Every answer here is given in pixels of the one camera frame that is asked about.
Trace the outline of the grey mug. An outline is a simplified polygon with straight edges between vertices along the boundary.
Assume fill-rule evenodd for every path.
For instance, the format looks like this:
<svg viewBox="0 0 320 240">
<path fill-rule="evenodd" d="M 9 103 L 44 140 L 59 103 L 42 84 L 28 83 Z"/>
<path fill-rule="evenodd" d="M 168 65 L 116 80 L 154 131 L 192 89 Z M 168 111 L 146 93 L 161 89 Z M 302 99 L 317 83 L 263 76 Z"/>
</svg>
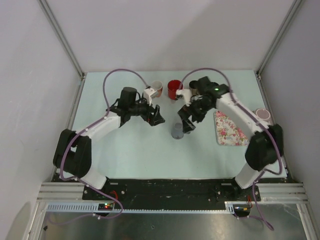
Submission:
<svg viewBox="0 0 320 240">
<path fill-rule="evenodd" d="M 184 137 L 182 123 L 176 122 L 173 124 L 172 129 L 171 129 L 171 136 L 176 140 L 180 140 Z"/>
</svg>

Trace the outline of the brown patterned mug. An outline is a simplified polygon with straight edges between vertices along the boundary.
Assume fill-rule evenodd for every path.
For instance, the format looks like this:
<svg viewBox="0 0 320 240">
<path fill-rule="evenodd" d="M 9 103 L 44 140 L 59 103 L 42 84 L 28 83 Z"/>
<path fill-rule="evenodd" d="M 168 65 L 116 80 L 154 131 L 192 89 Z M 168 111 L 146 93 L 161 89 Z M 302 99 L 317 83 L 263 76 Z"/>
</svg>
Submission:
<svg viewBox="0 0 320 240">
<path fill-rule="evenodd" d="M 191 92 L 192 96 L 197 96 L 199 95 L 199 91 L 198 91 L 198 81 L 197 80 L 192 80 L 189 82 L 189 89 Z"/>
</svg>

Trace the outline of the red mug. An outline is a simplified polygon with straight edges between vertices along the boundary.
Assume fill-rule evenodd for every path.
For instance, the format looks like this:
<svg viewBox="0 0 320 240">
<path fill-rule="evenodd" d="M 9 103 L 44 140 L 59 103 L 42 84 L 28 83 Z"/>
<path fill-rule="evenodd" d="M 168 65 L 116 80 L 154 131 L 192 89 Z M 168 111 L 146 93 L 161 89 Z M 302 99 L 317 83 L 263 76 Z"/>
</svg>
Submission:
<svg viewBox="0 0 320 240">
<path fill-rule="evenodd" d="M 180 89 L 180 80 L 174 79 L 168 82 L 167 84 L 167 95 L 171 100 L 176 100 L 176 92 Z"/>
</svg>

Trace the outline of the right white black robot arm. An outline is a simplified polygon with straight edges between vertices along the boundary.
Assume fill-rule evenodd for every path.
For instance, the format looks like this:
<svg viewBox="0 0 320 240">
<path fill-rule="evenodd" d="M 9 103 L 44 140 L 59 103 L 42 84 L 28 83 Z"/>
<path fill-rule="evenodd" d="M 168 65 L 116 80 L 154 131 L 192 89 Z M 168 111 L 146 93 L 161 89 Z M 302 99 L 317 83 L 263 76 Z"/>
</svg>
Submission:
<svg viewBox="0 0 320 240">
<path fill-rule="evenodd" d="M 248 139 L 245 161 L 241 171 L 234 177 L 232 197 L 238 201 L 249 195 L 249 187 L 266 170 L 266 167 L 281 161 L 284 154 L 284 133 L 279 124 L 271 125 L 254 115 L 245 107 L 226 84 L 210 81 L 205 76 L 196 84 L 198 95 L 192 96 L 189 89 L 178 89 L 177 98 L 185 104 L 177 112 L 182 122 L 183 133 L 190 133 L 195 123 L 204 120 L 208 111 L 216 109 L 229 117 Z"/>
</svg>

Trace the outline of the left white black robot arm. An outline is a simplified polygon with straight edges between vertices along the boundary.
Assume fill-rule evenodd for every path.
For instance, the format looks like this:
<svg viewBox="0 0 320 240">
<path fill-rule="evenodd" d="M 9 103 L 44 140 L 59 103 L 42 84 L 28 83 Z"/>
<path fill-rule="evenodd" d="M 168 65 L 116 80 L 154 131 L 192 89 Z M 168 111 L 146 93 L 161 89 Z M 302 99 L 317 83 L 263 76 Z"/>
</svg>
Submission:
<svg viewBox="0 0 320 240">
<path fill-rule="evenodd" d="M 120 97 L 102 118 L 84 130 L 65 129 L 61 132 L 53 165 L 62 173 L 69 173 L 92 186 L 94 195 L 99 199 L 107 199 L 111 194 L 111 187 L 106 184 L 107 177 L 93 165 L 92 144 L 122 127 L 131 117 L 141 117 L 152 127 L 163 124 L 165 119 L 160 114 L 160 106 L 152 105 L 152 99 L 157 94 L 158 91 L 150 86 L 142 94 L 133 87 L 124 87 Z"/>
</svg>

